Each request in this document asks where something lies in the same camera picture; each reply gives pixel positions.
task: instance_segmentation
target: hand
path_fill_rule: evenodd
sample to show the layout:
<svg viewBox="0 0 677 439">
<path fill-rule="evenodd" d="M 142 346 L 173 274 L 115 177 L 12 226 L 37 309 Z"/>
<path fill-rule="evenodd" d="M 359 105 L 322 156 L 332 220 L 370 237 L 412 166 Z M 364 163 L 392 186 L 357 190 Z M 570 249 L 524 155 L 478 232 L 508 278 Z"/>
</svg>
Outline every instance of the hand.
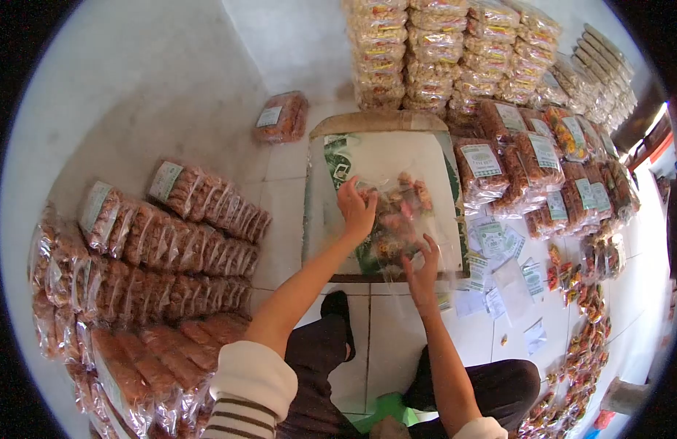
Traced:
<svg viewBox="0 0 677 439">
<path fill-rule="evenodd" d="M 419 315 L 429 317 L 438 315 L 438 300 L 434 291 L 436 285 L 436 276 L 438 275 L 438 259 L 440 251 L 431 236 L 424 233 L 424 239 L 428 242 L 427 248 L 422 242 L 418 245 L 424 256 L 424 266 L 414 271 L 411 261 L 402 255 L 402 265 L 406 274 L 406 281 L 409 283 L 409 292 L 416 305 Z"/>
<path fill-rule="evenodd" d="M 373 230 L 375 208 L 378 205 L 377 192 L 369 194 L 368 206 L 355 189 L 358 177 L 354 176 L 338 189 L 338 208 L 345 218 L 343 235 L 359 245 Z"/>
</svg>

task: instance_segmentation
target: forearm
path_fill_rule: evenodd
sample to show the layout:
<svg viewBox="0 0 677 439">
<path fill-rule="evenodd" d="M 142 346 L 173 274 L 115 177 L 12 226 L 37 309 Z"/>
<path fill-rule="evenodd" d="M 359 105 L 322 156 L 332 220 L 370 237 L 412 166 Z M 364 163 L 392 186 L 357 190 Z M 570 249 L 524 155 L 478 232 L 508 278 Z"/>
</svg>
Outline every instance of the forearm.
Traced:
<svg viewBox="0 0 677 439">
<path fill-rule="evenodd" d="M 422 316 L 436 407 L 443 426 L 452 438 L 471 420 L 481 417 L 473 385 L 450 334 L 437 310 Z"/>
<path fill-rule="evenodd" d="M 358 244 L 355 239 L 343 235 L 306 263 L 261 305 L 246 331 L 245 339 L 263 344 L 284 357 L 290 332 Z"/>
</svg>

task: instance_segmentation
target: dark pants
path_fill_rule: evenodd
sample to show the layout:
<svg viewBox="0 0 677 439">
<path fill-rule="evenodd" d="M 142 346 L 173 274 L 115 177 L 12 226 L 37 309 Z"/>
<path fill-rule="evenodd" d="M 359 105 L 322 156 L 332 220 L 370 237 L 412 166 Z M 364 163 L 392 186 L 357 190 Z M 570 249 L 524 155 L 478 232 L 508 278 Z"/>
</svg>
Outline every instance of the dark pants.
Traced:
<svg viewBox="0 0 677 439">
<path fill-rule="evenodd" d="M 299 388 L 287 419 L 277 426 L 278 438 L 360 438 L 358 430 L 331 402 L 328 374 L 345 359 L 345 322 L 337 315 L 292 331 L 285 361 L 297 373 Z M 504 360 L 466 367 L 477 406 L 484 417 L 494 417 L 514 431 L 538 397 L 538 369 L 530 361 Z M 436 410 L 430 363 L 424 349 L 411 387 L 404 395 L 407 407 Z M 439 419 L 409 428 L 412 439 L 447 439 Z"/>
</svg>

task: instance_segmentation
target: person's right hand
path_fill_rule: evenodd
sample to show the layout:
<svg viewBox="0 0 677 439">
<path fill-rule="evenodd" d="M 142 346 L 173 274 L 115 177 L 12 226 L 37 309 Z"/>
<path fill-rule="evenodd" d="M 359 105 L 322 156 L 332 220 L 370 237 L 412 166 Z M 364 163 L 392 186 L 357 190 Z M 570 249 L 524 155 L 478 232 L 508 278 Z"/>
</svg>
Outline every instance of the person's right hand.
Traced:
<svg viewBox="0 0 677 439">
<path fill-rule="evenodd" d="M 425 261 L 422 268 L 414 270 L 411 261 L 406 256 L 402 256 L 402 265 L 404 266 L 406 281 L 409 284 L 409 292 L 422 318 L 439 313 L 435 285 L 440 251 L 431 236 L 424 233 L 424 239 L 428 242 L 430 248 L 419 242 Z"/>
</svg>

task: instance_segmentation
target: person's left hand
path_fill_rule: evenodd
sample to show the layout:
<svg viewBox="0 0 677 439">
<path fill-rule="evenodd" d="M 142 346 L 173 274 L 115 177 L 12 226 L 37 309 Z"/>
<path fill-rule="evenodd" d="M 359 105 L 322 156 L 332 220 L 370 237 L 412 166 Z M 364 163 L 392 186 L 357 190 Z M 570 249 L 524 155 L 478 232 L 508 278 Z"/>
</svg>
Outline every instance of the person's left hand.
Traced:
<svg viewBox="0 0 677 439">
<path fill-rule="evenodd" d="M 378 205 L 377 192 L 369 195 L 368 206 L 360 198 L 355 189 L 358 177 L 354 176 L 338 189 L 338 208 L 345 218 L 344 236 L 351 239 L 355 245 L 360 244 L 373 230 L 375 222 L 375 208 Z"/>
</svg>

